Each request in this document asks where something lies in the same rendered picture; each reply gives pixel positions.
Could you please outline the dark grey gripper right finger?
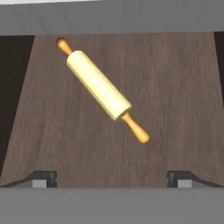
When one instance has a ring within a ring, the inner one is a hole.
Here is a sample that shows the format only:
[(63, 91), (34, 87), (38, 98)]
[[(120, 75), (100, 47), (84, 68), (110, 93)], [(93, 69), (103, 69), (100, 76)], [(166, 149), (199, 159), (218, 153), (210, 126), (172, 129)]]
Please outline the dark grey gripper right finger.
[(197, 177), (191, 171), (168, 171), (168, 183), (170, 188), (195, 188), (195, 187), (218, 187), (224, 188), (224, 185), (219, 185)]

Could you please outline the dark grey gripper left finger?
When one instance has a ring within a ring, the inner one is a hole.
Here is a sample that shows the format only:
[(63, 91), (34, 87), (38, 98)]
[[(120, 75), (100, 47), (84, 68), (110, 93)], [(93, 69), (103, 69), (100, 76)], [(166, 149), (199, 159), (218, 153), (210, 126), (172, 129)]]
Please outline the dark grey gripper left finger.
[(34, 171), (26, 178), (0, 185), (0, 188), (28, 187), (28, 188), (54, 188), (57, 186), (56, 171)]

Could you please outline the brown wooden open drawer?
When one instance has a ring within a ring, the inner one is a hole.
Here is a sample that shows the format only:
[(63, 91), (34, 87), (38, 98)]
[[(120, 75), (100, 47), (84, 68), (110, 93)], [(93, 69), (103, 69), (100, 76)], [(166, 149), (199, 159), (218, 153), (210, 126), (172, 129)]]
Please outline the brown wooden open drawer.
[(34, 39), (1, 180), (55, 170), (62, 187), (163, 187), (169, 170), (224, 185), (224, 108), (210, 32), (74, 35), (132, 103), (151, 140), (113, 121), (68, 69), (53, 36)]

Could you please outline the cream wooden rolling pin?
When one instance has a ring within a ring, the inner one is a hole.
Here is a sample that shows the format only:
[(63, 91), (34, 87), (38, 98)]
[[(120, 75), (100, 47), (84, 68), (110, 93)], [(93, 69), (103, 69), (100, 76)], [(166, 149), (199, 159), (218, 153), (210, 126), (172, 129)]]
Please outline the cream wooden rolling pin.
[(82, 51), (73, 51), (64, 38), (57, 38), (57, 47), (67, 55), (66, 64), (112, 120), (123, 120), (141, 144), (151, 140), (130, 115), (130, 101), (116, 88), (98, 66)]

